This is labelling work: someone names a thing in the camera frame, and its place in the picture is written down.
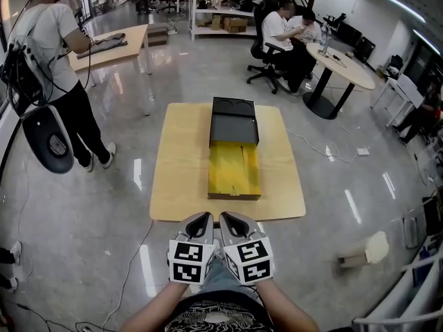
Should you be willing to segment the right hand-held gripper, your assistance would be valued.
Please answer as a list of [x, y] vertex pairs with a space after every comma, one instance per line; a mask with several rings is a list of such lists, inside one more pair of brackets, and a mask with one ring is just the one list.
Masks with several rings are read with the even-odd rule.
[[236, 212], [222, 212], [219, 226], [226, 265], [240, 284], [251, 286], [274, 276], [271, 244], [256, 221]]

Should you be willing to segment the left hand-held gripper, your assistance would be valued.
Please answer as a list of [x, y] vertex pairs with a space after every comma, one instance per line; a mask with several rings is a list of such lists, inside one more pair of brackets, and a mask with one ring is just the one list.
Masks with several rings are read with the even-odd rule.
[[196, 213], [180, 223], [167, 253], [171, 282], [202, 285], [215, 258], [214, 218]]

